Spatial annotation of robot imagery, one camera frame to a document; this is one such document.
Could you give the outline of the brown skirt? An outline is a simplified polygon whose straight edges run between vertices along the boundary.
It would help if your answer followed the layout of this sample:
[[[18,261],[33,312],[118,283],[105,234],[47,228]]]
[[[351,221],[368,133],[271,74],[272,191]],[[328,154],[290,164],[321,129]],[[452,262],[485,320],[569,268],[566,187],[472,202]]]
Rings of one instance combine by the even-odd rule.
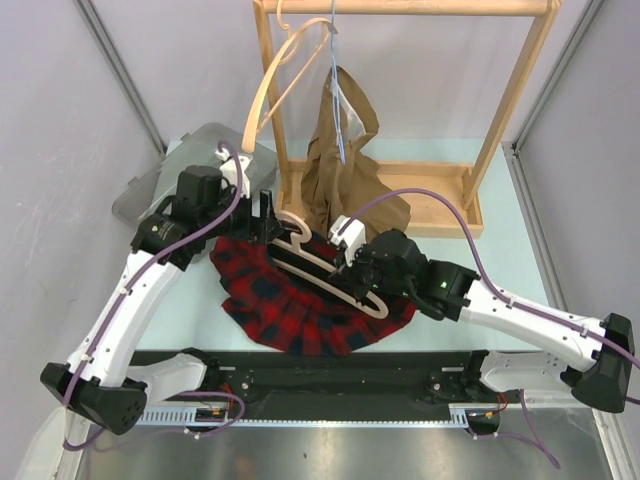
[[[337,145],[332,76],[328,75],[300,182],[305,221],[324,237],[329,236],[339,216],[349,217],[391,191],[378,176],[379,164],[362,152],[378,134],[377,114],[364,91],[342,67],[337,68],[337,82],[344,150]]]

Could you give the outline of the red plaid cloth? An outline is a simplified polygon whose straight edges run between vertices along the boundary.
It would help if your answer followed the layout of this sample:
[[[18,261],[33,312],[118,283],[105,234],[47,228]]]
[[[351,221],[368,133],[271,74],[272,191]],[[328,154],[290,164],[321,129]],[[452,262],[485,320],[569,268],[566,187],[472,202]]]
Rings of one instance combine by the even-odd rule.
[[[229,237],[209,254],[228,294],[222,308],[254,342],[296,356],[345,356],[408,325],[416,307],[382,294],[389,315],[375,319],[280,269],[275,246]]]

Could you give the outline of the light blue wire hanger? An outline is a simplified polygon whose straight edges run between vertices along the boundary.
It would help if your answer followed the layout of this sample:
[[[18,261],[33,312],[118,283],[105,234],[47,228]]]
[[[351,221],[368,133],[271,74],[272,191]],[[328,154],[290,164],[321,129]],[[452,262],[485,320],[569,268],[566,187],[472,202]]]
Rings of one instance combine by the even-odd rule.
[[[336,48],[335,38],[337,35],[337,29],[335,27],[336,18],[336,0],[331,1],[330,12],[330,54],[331,54],[331,94],[332,94],[332,115],[334,121],[334,129],[336,134],[336,145],[338,147],[339,157],[342,165],[346,164],[346,154],[344,146],[344,138],[342,134],[341,126],[341,113],[340,113],[340,94],[339,94],[339,82],[338,82],[338,70],[336,60]]]

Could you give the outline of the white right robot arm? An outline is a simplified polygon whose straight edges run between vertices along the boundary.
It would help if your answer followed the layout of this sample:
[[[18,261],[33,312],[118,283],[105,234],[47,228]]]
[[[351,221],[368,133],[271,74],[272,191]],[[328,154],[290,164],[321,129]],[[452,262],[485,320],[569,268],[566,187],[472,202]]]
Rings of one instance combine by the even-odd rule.
[[[367,241],[359,223],[330,236],[336,265],[354,297],[381,293],[409,300],[433,320],[480,325],[536,346],[534,352],[481,354],[461,376],[463,393],[484,401],[494,392],[568,392],[597,410],[621,413],[628,402],[634,344],[631,321],[611,313],[584,317],[522,300],[452,262],[430,260],[403,232]]]

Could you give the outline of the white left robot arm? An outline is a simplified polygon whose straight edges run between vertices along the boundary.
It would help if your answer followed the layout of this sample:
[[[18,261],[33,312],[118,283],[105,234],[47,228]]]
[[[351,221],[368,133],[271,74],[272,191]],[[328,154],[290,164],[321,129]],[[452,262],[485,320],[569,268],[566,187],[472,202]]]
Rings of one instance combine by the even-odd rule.
[[[174,193],[139,223],[119,283],[92,329],[66,362],[42,370],[41,383],[63,407],[102,432],[123,435],[148,407],[175,396],[230,397],[219,389],[218,360],[196,348],[146,366],[131,360],[160,303],[210,240],[275,239],[280,225],[271,194],[261,191],[262,212],[254,216],[248,168],[245,158],[188,166]]]

